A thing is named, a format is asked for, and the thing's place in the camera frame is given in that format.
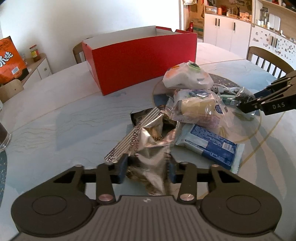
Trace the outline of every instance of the open cardboard box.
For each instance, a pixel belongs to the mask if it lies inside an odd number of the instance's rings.
[[[163,76],[195,62],[197,34],[148,26],[100,34],[82,42],[89,70],[103,95]]]

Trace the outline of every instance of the glass cup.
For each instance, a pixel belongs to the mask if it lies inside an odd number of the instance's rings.
[[[0,123],[0,152],[4,151],[11,140],[11,134]]]

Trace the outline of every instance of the blue and white package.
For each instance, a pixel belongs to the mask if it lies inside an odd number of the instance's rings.
[[[178,133],[176,145],[213,160],[234,174],[238,172],[244,144],[235,144],[195,124],[185,124]]]

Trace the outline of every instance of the orange package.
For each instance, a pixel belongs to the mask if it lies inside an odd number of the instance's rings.
[[[18,53],[11,37],[0,40],[0,84],[14,79],[23,80],[29,74],[26,64]]]

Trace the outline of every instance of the wooden shelf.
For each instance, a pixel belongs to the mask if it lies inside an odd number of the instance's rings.
[[[296,12],[286,8],[286,7],[283,7],[283,6],[280,6],[278,4],[275,4],[275,3],[272,3],[272,2],[269,2],[269,1],[266,1],[266,0],[259,0],[259,2],[261,2],[263,4],[263,6],[266,6],[267,8],[268,7],[272,7],[272,8],[276,8],[278,11],[284,13],[284,14],[289,14],[289,13],[293,13],[295,14],[296,16]]]

